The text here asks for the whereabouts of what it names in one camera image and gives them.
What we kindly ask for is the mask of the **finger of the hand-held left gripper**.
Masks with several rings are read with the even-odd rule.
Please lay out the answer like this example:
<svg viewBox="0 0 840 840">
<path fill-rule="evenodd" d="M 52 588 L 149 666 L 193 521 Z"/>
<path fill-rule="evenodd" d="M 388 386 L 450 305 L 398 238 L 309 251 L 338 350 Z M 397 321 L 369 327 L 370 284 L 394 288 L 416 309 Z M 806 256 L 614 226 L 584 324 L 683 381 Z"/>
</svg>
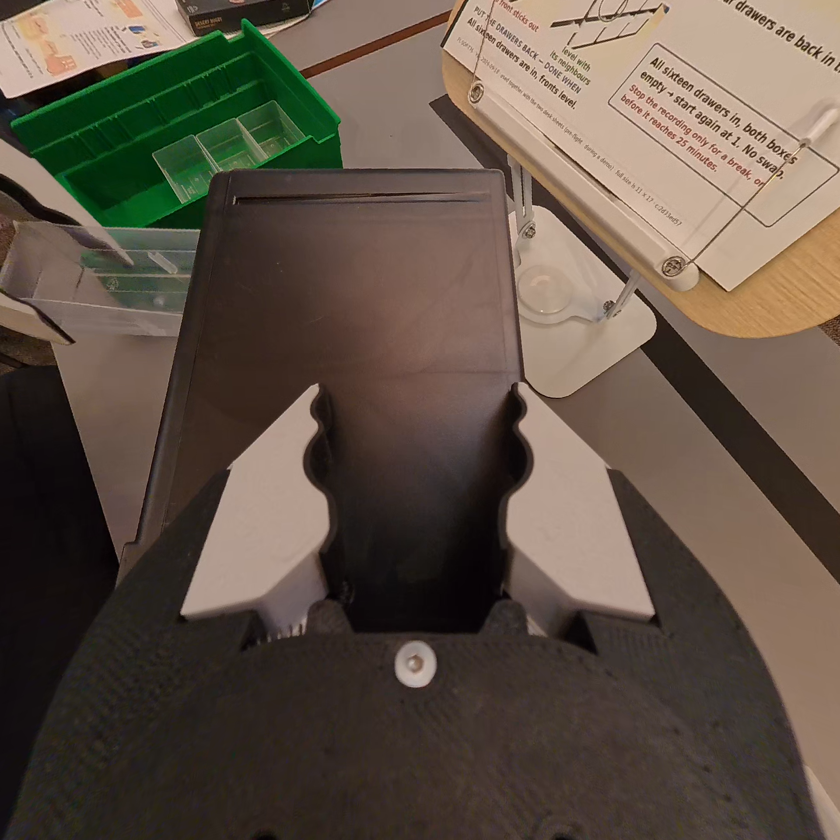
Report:
<svg viewBox="0 0 840 840">
<path fill-rule="evenodd" d="M 3 221 L 68 228 L 80 244 L 102 247 L 122 265 L 133 266 L 129 254 L 42 164 L 5 140 L 1 140 L 1 215 Z"/>
<path fill-rule="evenodd" d="M 70 346 L 75 340 L 30 303 L 1 292 L 1 326 L 29 338 Z"/>
</svg>

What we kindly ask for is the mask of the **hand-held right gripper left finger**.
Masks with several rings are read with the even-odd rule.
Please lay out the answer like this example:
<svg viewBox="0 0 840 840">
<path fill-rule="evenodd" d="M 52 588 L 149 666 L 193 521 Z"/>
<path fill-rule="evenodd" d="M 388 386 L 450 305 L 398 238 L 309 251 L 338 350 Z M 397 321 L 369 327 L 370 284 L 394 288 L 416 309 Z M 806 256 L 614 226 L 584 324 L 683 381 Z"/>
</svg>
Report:
<svg viewBox="0 0 840 840">
<path fill-rule="evenodd" d="M 227 470 L 181 615 L 253 611 L 267 632 L 303 632 L 328 585 L 320 554 L 334 515 L 312 471 L 324 424 L 310 385 Z"/>
</svg>

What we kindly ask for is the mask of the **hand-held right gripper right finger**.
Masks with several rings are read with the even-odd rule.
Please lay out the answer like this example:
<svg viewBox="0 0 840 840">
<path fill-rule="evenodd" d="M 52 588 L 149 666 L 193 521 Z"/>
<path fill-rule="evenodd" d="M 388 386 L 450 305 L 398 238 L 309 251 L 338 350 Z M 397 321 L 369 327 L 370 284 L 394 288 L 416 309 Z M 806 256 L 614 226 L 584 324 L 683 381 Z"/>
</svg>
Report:
<svg viewBox="0 0 840 840">
<path fill-rule="evenodd" d="M 655 607 L 606 462 L 528 384 L 512 394 L 527 464 L 507 501 L 507 593 L 538 635 L 581 612 L 647 623 Z"/>
</svg>

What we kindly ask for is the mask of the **green plastic bin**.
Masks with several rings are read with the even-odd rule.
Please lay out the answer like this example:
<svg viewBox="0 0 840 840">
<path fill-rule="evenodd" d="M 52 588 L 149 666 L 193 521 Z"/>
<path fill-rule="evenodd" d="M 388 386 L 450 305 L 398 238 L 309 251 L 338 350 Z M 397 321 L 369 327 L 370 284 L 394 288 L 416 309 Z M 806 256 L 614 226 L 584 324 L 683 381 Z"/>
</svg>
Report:
<svg viewBox="0 0 840 840">
<path fill-rule="evenodd" d="M 206 35 L 24 115 L 11 129 L 101 226 L 199 228 L 209 188 L 181 204 L 152 153 L 269 100 L 306 139 L 251 171 L 342 168 L 340 117 L 249 22 L 231 39 Z"/>
</svg>

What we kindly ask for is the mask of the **black drawer cabinet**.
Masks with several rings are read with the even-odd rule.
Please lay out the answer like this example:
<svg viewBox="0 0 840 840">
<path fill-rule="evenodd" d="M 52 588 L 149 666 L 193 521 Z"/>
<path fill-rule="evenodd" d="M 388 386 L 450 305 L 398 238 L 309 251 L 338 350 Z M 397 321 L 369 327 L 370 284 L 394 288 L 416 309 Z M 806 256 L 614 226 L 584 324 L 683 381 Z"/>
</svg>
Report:
<svg viewBox="0 0 840 840">
<path fill-rule="evenodd" d="M 479 630 L 527 462 L 506 197 L 487 170 L 216 176 L 124 558 L 318 384 L 330 593 L 364 633 Z"/>
</svg>

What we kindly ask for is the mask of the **folded paper leaflet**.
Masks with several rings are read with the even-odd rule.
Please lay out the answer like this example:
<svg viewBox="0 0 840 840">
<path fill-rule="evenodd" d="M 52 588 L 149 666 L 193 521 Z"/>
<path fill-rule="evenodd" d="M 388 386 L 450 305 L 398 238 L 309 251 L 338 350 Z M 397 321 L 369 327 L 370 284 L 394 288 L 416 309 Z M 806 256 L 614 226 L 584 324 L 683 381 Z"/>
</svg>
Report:
<svg viewBox="0 0 840 840">
<path fill-rule="evenodd" d="M 44 2 L 1 23 L 2 93 L 15 98 L 193 39 L 176 2 Z"/>
</svg>

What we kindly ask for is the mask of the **person's black clothing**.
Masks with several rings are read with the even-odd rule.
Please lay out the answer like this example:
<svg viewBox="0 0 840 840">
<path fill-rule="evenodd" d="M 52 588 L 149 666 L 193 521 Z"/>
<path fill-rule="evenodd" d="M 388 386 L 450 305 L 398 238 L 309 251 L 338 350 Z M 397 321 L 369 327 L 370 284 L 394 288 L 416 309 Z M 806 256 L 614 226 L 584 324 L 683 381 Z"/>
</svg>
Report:
<svg viewBox="0 0 840 840">
<path fill-rule="evenodd" d="M 56 366 L 1 379 L 1 829 L 119 562 Z"/>
</svg>

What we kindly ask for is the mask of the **small black carton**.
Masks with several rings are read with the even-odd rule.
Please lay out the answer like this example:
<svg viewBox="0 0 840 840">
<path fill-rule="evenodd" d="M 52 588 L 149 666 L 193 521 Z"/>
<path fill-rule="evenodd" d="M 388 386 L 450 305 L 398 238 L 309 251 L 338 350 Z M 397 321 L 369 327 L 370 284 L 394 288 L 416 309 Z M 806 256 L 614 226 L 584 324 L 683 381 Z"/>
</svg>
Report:
<svg viewBox="0 0 840 840">
<path fill-rule="evenodd" d="M 238 32 L 243 20 L 258 28 L 282 25 L 310 15 L 313 1 L 177 1 L 195 36 Z"/>
</svg>

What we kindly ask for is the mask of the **instruction sheet on stand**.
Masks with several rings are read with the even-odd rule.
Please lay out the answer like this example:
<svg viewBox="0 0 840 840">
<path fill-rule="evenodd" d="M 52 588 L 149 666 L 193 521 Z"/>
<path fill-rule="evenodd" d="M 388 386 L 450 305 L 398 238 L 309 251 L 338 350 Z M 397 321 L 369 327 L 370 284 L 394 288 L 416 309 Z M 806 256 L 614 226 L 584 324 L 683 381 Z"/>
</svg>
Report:
<svg viewBox="0 0 840 840">
<path fill-rule="evenodd" d="M 838 209 L 732 291 L 720 288 L 443 50 L 457 108 L 507 155 L 525 377 L 569 396 L 655 334 L 647 280 L 691 321 L 734 338 L 797 333 L 838 315 Z"/>
</svg>

